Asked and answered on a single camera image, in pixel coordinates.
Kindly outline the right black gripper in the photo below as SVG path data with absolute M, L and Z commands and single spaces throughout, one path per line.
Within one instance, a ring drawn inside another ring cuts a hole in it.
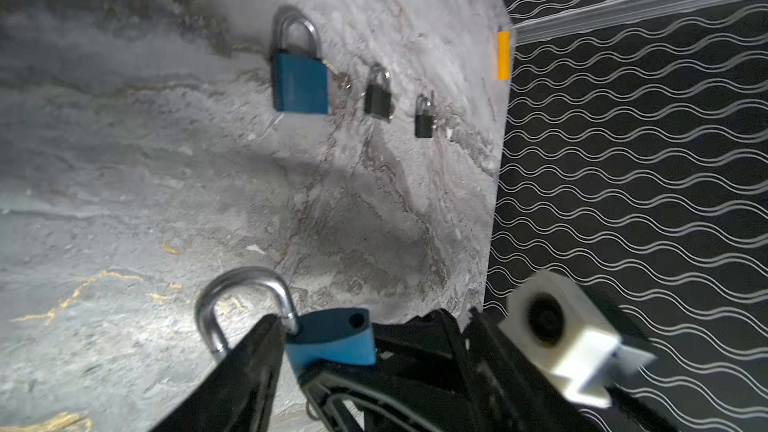
M 489 319 L 444 309 L 372 325 L 377 363 L 320 361 L 298 384 L 328 431 L 362 431 L 345 403 L 393 431 L 595 431 Z M 464 390 L 463 395 L 446 390 Z

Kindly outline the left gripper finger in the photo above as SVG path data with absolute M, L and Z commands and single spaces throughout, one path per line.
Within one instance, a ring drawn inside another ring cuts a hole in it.
M 264 316 L 156 431 L 266 431 L 276 395 L 284 332 Z

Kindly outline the blue padlock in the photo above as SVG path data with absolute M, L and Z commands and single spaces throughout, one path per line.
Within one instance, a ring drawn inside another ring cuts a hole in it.
M 335 308 L 300 315 L 282 277 L 259 266 L 239 267 L 219 275 L 197 298 L 196 326 L 216 362 L 226 357 L 230 347 L 218 324 L 215 306 L 220 296 L 240 286 L 257 286 L 272 293 L 286 336 L 285 351 L 295 376 L 321 360 L 352 366 L 372 366 L 377 362 L 367 309 Z
M 309 50 L 291 51 L 290 29 L 303 27 L 309 37 Z M 318 27 L 300 9 L 281 6 L 274 17 L 271 79 L 273 106 L 279 113 L 328 115 L 329 67 L 323 60 L 322 38 Z

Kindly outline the black padlock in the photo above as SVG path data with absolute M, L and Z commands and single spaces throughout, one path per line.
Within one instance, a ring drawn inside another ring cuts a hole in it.
M 416 138 L 432 138 L 435 130 L 434 92 L 416 99 L 414 133 Z
M 367 115 L 386 122 L 390 122 L 393 117 L 391 74 L 380 63 L 371 67 L 363 109 Z

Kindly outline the yellow block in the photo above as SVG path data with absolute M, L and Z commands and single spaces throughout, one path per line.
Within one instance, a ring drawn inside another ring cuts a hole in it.
M 512 34 L 510 30 L 501 30 L 497 33 L 497 79 L 506 81 L 511 75 Z

